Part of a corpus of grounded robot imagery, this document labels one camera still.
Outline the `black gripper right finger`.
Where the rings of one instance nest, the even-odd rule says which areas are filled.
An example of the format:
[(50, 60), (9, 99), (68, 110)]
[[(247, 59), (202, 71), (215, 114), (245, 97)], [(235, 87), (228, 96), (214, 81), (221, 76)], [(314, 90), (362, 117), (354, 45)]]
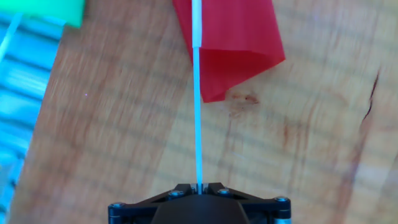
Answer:
[(228, 188), (220, 182), (202, 185), (210, 197), (206, 215), (216, 223), (291, 224), (291, 201), (285, 196), (264, 199)]

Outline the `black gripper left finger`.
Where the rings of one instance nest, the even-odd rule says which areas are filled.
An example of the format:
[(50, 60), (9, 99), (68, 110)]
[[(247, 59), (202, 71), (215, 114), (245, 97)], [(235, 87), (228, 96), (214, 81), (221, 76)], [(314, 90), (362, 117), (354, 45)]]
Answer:
[(197, 184), (177, 184), (172, 190), (138, 203), (115, 202), (108, 206), (108, 223), (134, 223), (137, 217), (152, 218), (163, 203), (195, 194), (197, 194)]

